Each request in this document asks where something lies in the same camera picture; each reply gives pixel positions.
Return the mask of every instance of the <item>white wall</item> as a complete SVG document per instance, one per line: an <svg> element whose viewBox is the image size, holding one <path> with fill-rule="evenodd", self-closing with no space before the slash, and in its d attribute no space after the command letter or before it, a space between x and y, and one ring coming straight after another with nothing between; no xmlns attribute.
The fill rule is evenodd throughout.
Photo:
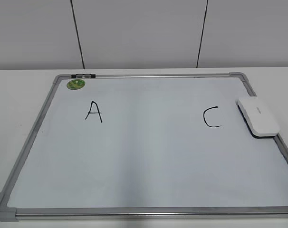
<svg viewBox="0 0 288 228"><path fill-rule="evenodd" d="M288 67L288 0L209 0L199 67Z"/></svg>
<svg viewBox="0 0 288 228"><path fill-rule="evenodd" d="M90 68L196 67L207 0L72 0ZM288 0L209 0L198 67L288 66ZM83 68L70 0L0 0L0 69Z"/></svg>
<svg viewBox="0 0 288 228"><path fill-rule="evenodd" d="M206 0L73 0L85 68L196 67Z"/></svg>
<svg viewBox="0 0 288 228"><path fill-rule="evenodd" d="M0 0L0 69L82 68L69 0Z"/></svg>

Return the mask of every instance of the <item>green magnet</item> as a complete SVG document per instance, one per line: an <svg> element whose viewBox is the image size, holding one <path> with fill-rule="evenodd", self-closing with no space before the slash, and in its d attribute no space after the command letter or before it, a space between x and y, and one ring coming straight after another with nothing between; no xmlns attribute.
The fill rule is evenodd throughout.
<svg viewBox="0 0 288 228"><path fill-rule="evenodd" d="M82 79L74 79L67 83L67 88L76 90L81 89L85 86L85 81Z"/></svg>

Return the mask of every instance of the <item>whiteboard eraser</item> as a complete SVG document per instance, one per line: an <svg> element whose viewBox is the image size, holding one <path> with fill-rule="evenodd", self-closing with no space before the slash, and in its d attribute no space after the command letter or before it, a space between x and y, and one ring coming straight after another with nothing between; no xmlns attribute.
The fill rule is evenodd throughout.
<svg viewBox="0 0 288 228"><path fill-rule="evenodd" d="M256 96L242 97L237 100L250 130L257 137L273 137L280 127L265 103Z"/></svg>

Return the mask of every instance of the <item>black line on wall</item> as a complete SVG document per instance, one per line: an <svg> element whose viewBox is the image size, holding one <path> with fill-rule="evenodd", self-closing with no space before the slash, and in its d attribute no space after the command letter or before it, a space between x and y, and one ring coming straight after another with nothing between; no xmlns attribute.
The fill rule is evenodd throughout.
<svg viewBox="0 0 288 228"><path fill-rule="evenodd" d="M209 4L209 0L206 0L206 7L205 7L205 13L204 13L204 20L203 20L203 26L202 26L202 33L201 33L201 39L200 39L200 46L198 51L198 58L197 58L197 68L199 63L199 57L200 57L200 51L201 51L201 44L202 44L202 38L203 38L203 32L204 32L204 26L205 26L205 19L206 19L206 12L207 12L207 6Z"/></svg>
<svg viewBox="0 0 288 228"><path fill-rule="evenodd" d="M78 48L79 48L79 52L80 52L81 59L82 59L83 69L85 69L85 64L84 64L84 59L83 59L83 53L82 53L81 43L79 42L79 35L78 35L78 30L77 30L77 21L76 21L76 16L75 16L75 14L74 14L74 9L73 9L72 0L70 0L70 4L71 4L71 10L72 10L72 15L73 15L74 25L75 25L76 33L77 33Z"/></svg>

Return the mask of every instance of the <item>gray plastic corner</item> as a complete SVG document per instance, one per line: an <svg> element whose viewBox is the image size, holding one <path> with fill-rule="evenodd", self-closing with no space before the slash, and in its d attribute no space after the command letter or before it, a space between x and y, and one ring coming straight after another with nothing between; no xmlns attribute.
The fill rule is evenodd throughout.
<svg viewBox="0 0 288 228"><path fill-rule="evenodd" d="M4 198L3 192L0 193L0 203ZM0 222L18 222L16 219L16 208L0 208Z"/></svg>
<svg viewBox="0 0 288 228"><path fill-rule="evenodd" d="M53 84L59 84L64 79L70 79L71 75L57 75L54 78Z"/></svg>
<svg viewBox="0 0 288 228"><path fill-rule="evenodd" d="M238 77L242 82L248 82L248 77L242 72L229 72L229 75L232 77Z"/></svg>

